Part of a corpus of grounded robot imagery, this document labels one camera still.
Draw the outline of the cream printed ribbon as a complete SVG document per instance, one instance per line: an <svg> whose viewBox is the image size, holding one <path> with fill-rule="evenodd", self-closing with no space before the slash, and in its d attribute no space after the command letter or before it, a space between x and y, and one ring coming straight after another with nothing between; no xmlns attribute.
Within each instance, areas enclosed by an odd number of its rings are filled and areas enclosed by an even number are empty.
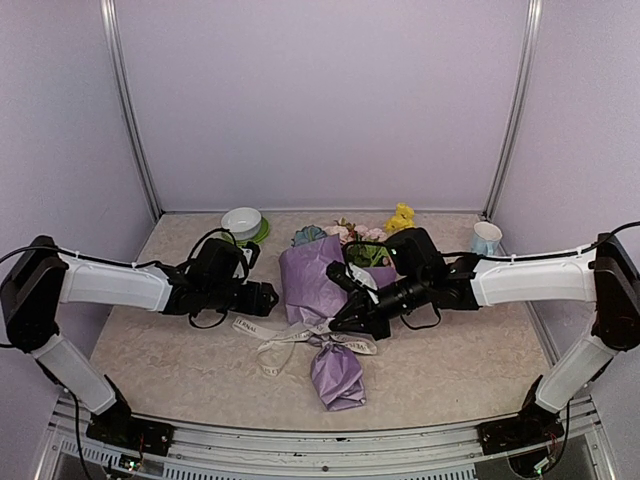
<svg viewBox="0 0 640 480"><path fill-rule="evenodd" d="M232 329L261 343L256 351L256 362L266 376L276 377L290 360L297 343L312 342L323 346L326 343L338 344L360 355L376 355L375 342L361 335L331 332L329 319L316 326L296 323L284 330L272 330L238 316L232 323Z"/></svg>

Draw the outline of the purple wrapping paper sheet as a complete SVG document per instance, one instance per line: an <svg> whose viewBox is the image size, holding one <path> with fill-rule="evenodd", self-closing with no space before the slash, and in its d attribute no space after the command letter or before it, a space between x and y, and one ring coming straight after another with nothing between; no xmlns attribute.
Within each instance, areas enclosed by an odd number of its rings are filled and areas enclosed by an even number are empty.
<svg viewBox="0 0 640 480"><path fill-rule="evenodd" d="M374 355L368 339L328 332L328 321L347 301L347 293L332 282L327 267L342 259L336 235L293 246L281 254L279 266L287 321L310 332L308 342L319 348L311 362L310 377L323 406L329 411L366 403L359 353Z"/></svg>

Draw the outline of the blue hydrangea fake flower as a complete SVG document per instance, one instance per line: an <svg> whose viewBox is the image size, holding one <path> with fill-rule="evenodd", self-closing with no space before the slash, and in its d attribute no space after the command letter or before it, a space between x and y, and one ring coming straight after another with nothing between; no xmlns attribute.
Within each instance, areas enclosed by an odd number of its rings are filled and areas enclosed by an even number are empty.
<svg viewBox="0 0 640 480"><path fill-rule="evenodd" d="M327 233L316 225L304 226L297 230L292 239L292 246L299 247L327 237Z"/></svg>

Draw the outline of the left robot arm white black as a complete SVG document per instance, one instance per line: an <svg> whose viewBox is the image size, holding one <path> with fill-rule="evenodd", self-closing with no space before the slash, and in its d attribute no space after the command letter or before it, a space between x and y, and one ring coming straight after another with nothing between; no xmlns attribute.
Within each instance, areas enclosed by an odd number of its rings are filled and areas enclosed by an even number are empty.
<svg viewBox="0 0 640 480"><path fill-rule="evenodd" d="M139 421L115 384L61 333L59 305L124 306L193 322L208 310L267 317L279 301L270 283L249 278L260 255L253 242L240 247L205 238L178 265L91 257L64 250L49 236L38 236L10 255L16 262L1 283L8 347L34 358L121 445L139 436Z"/></svg>

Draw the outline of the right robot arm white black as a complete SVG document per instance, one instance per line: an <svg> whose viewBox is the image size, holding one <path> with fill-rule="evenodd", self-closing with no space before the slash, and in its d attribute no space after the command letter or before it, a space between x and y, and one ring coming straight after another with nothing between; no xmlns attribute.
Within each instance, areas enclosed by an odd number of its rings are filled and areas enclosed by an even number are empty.
<svg viewBox="0 0 640 480"><path fill-rule="evenodd" d="M390 335L390 321L431 305L471 311L504 303L569 300L592 303L591 329L530 388L511 433L523 444L550 430L570 399L597 378L620 352L639 345L639 272L615 233L587 246L534 256L490 257L442 253L423 228L408 228L383 244L399 280L366 285L346 262L334 261L327 277L348 292L329 323L333 332Z"/></svg>

